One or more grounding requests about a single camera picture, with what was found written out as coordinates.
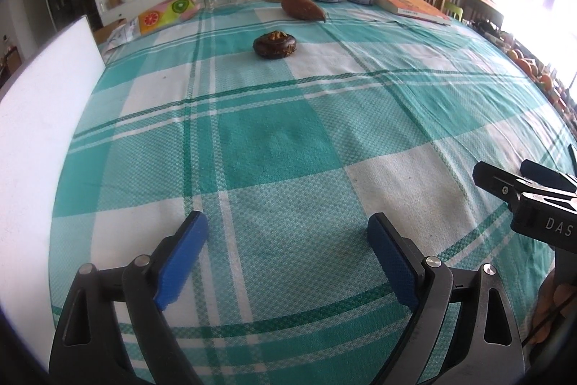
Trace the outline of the fruit pile at window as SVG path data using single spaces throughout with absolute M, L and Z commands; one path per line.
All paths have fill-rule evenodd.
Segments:
M 535 60 L 525 58 L 518 49 L 508 49 L 506 55 L 540 88 L 552 104 L 559 102 L 560 94 L 555 90 L 551 75 L 539 72 Z

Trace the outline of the orange book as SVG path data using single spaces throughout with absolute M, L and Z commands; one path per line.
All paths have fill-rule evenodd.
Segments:
M 380 8 L 391 14 L 406 18 L 449 25 L 451 19 L 424 0 L 374 0 Z

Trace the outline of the white cardboard box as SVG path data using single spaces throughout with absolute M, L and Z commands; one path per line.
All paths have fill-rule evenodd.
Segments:
M 49 363 L 52 212 L 63 162 L 105 65 L 87 18 L 67 26 L 1 90 L 1 310 Z

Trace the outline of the teal checked tablecloth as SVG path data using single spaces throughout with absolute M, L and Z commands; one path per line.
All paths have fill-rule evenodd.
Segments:
M 82 264 L 126 265 L 198 210 L 208 241 L 166 320 L 202 381 L 367 384 L 410 315 L 368 245 L 382 212 L 451 267 L 494 265 L 527 322 L 554 255 L 472 170 L 570 172 L 571 132 L 460 23 L 325 12 L 202 12 L 107 55 L 54 204 L 54 313 Z M 275 30 L 296 51 L 260 58 L 253 41 Z

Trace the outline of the dark mangosteen behind apple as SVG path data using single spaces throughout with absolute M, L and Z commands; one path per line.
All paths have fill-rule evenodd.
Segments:
M 267 60 L 287 58 L 296 51 L 297 41 L 286 32 L 275 30 L 259 36 L 253 41 L 252 48 L 256 55 Z

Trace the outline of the brown sweet potato far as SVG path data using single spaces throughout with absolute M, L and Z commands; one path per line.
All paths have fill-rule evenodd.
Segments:
M 325 12 L 311 0 L 282 0 L 282 9 L 300 21 L 326 21 Z

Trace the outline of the fruit print tissue pack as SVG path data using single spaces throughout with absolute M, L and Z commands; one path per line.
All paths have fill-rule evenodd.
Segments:
M 199 11 L 195 0 L 165 0 L 138 15 L 141 35 L 148 35 L 174 23 L 188 21 Z

